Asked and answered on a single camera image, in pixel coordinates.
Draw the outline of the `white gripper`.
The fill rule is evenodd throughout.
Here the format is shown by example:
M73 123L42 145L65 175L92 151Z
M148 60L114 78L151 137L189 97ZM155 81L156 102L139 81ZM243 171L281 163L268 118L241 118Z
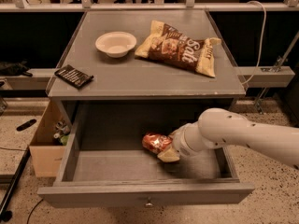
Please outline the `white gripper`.
M195 156L199 153L200 139L197 125L185 124L173 132L173 147L168 147L158 154L163 162L175 162L179 155L183 157Z

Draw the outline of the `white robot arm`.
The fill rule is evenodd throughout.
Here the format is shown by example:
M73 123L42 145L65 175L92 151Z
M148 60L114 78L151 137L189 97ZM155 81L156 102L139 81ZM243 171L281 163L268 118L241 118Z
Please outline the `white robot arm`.
M171 133L172 143L158 154L163 162L196 156L204 150L230 145L250 148L291 168L299 168L299 129L253 122L244 116L209 108L195 123Z

